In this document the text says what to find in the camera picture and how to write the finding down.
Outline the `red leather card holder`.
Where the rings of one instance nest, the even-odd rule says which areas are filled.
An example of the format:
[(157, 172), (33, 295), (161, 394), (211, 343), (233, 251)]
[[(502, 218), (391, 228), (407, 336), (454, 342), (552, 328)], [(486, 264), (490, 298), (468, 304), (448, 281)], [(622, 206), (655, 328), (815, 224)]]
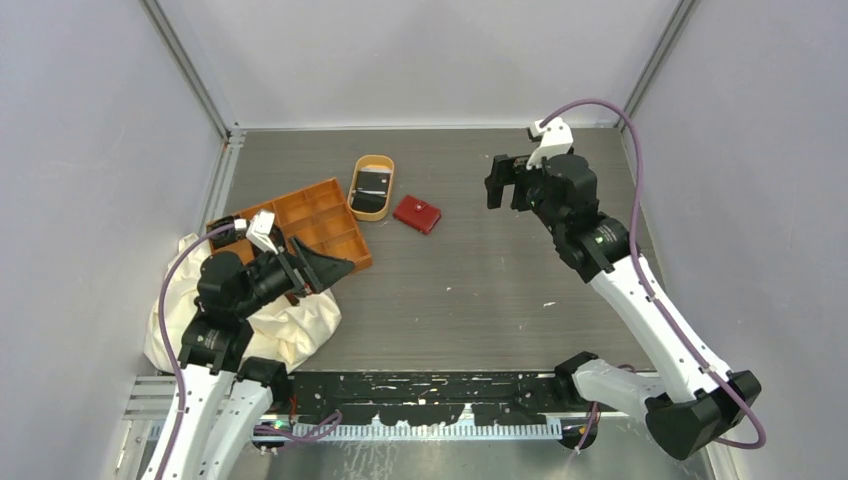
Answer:
[(412, 195), (406, 195), (393, 211), (393, 217), (413, 228), (429, 235), (442, 218), (438, 207)]

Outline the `black credit card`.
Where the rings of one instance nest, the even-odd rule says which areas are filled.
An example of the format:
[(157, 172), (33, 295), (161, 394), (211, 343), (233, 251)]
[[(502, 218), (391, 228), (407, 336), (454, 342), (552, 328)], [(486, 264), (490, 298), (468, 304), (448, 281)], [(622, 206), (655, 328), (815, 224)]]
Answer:
[(392, 170), (389, 168), (363, 168), (357, 173), (354, 190), (385, 196), (390, 190), (391, 175)]

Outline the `tan oval tray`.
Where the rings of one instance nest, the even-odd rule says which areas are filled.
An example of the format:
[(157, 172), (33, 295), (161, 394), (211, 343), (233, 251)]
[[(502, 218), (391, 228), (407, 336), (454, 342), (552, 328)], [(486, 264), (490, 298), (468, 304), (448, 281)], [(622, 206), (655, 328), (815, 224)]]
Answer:
[(376, 222), (388, 213), (395, 164), (385, 155), (360, 157), (354, 166), (347, 204), (358, 221)]

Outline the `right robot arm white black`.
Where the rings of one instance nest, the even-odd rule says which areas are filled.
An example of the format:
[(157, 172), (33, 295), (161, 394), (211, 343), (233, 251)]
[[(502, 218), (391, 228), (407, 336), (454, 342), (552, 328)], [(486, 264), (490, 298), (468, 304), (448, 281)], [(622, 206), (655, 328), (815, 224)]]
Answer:
[(559, 258), (623, 320), (656, 369), (646, 377), (581, 352), (557, 366), (555, 396), (567, 410), (588, 402), (642, 421), (669, 456), (685, 460), (736, 427), (762, 391), (749, 370), (734, 371), (684, 320), (662, 291), (627, 227), (599, 209), (597, 176), (585, 158), (557, 155), (531, 167), (526, 156), (498, 155), (485, 178), (488, 208), (532, 212)]

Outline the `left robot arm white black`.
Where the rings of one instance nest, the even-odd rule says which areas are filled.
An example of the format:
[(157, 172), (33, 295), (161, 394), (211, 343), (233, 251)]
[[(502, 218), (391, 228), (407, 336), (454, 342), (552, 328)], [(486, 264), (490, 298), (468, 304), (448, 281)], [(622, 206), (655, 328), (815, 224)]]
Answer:
[(176, 257), (160, 289), (155, 313), (160, 344), (176, 386), (163, 438), (145, 479), (223, 479), (265, 411), (285, 409), (292, 397), (288, 365), (249, 356), (250, 316), (286, 296), (320, 296), (351, 274), (352, 261), (319, 253), (300, 239), (271, 248), (248, 263), (232, 251), (200, 263), (192, 310), (178, 344), (167, 325), (168, 290), (181, 264), (204, 243), (197, 238)]

